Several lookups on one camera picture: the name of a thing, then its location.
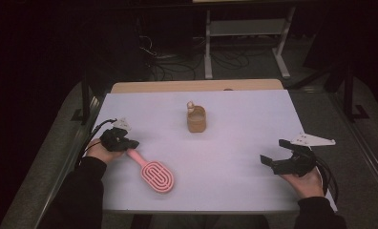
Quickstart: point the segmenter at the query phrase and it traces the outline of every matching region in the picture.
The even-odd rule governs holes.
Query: dark background
[[[77,82],[87,77],[94,93],[103,94],[117,81],[148,79],[148,56],[138,48],[137,18],[142,22],[141,32],[151,35],[157,45],[184,52],[190,51],[191,37],[204,31],[201,11],[137,15],[67,10],[81,4],[94,9],[97,2],[106,6],[137,3],[0,1],[0,222]],[[228,19],[255,15],[249,10],[229,12],[214,15]],[[176,19],[172,23],[168,17]],[[166,42],[167,32],[172,40]],[[317,35],[305,61],[307,67],[319,70],[348,53],[356,76],[378,100],[378,1],[299,7],[291,33]]]

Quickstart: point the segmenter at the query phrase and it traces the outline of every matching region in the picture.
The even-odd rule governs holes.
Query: desk
[[[242,85],[244,91],[238,91]],[[268,85],[272,90],[260,90]],[[289,158],[278,139],[303,130],[280,86],[279,80],[257,79],[116,84],[97,123],[126,117],[133,128],[127,137],[140,141],[137,150],[145,159],[171,170],[175,185],[168,194],[156,193],[140,177],[140,167],[123,155],[103,178],[104,209],[198,214],[298,210],[293,189],[259,160],[260,155]],[[236,91],[221,91],[226,88]],[[207,129],[201,134],[186,127],[186,102],[192,99],[207,112]]]

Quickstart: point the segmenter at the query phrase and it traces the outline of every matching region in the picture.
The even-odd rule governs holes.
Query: table
[[[185,126],[189,98],[206,109],[204,133],[191,134]],[[293,189],[259,160],[260,155],[289,158],[278,139],[303,130],[279,80],[119,83],[105,98],[97,123],[119,116],[133,128],[126,137],[140,141],[137,150],[145,159],[168,167],[175,186],[168,194],[156,193],[140,177],[140,167],[123,155],[103,178],[105,210],[267,214],[299,209]]]

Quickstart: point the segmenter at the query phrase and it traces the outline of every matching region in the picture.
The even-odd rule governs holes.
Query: black sleeve
[[[303,198],[299,200],[300,214],[295,229],[343,229],[347,228],[344,218],[335,215],[326,198]]]
[[[100,228],[106,164],[90,156],[64,179],[38,228]]]

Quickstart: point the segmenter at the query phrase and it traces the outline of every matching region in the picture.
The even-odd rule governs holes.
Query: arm
[[[300,214],[296,218],[295,229],[304,228],[347,228],[345,220],[335,215],[328,199],[325,198],[321,176],[314,168],[311,172],[297,175],[281,175],[290,183],[299,197]]]
[[[107,163],[121,156],[108,152],[98,139],[88,146],[80,166],[64,179],[39,228],[100,228],[102,222],[102,177]]]

